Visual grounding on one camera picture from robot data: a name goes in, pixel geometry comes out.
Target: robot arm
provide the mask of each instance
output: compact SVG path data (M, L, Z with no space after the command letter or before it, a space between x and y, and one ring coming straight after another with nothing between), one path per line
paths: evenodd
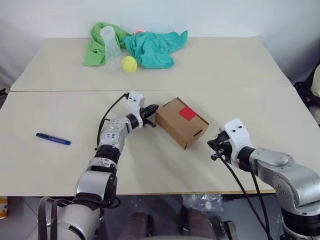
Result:
M55 225L55 233L50 233L51 240L92 239L104 208L112 206L116 199L118 160L126 137L133 129L142 128L146 124L155 127L148 117L159 106L151 104L143 107L145 98L136 91L130 91L126 98L129 114L104 123L97 152L75 186L74 200L59 209L56 220L51 218L51 229L47 228L53 231ZM39 220L38 232L31 239L47 240L45 227Z
M320 235L320 177L285 153L252 148L245 126L236 118L208 142L218 155L243 171L253 171L272 186L283 214L283 227L293 239L318 239Z

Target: pen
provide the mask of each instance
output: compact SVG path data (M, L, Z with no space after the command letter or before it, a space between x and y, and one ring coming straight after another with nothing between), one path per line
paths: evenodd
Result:
M55 143L58 143L58 144L64 144L64 145L70 145L71 144L71 142L68 141L68 140L64 140L64 139L61 139L61 138L58 138L58 137L55 137L55 136L50 136L50 135L47 135L47 134L44 134L44 133L40 133L40 132L38 132L36 134L36 136L38 138L46 139L46 140L49 140L49 141L52 141L52 142L55 142Z

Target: orange object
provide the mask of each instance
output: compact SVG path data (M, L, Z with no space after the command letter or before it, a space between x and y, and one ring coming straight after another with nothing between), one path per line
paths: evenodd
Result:
M4 219L7 216L8 198L6 196L0 196L0 219Z
M145 32L145 30L139 29L138 31L136 31L136 32L134 33L134 35L137 35L138 33L144 33L144 32Z

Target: red sticker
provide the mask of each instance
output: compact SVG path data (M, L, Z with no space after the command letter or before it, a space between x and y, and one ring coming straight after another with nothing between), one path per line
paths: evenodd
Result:
M179 114L184 117L185 119L187 119L188 121L190 121L191 119L193 119L195 116L197 116L196 112L193 111L190 107L185 106L184 108L182 108L179 111Z

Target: plastic bag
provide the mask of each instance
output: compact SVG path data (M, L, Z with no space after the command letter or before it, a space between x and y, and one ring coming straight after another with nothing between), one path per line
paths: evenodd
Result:
M223 212L223 198L221 194L184 194L183 205L201 212Z

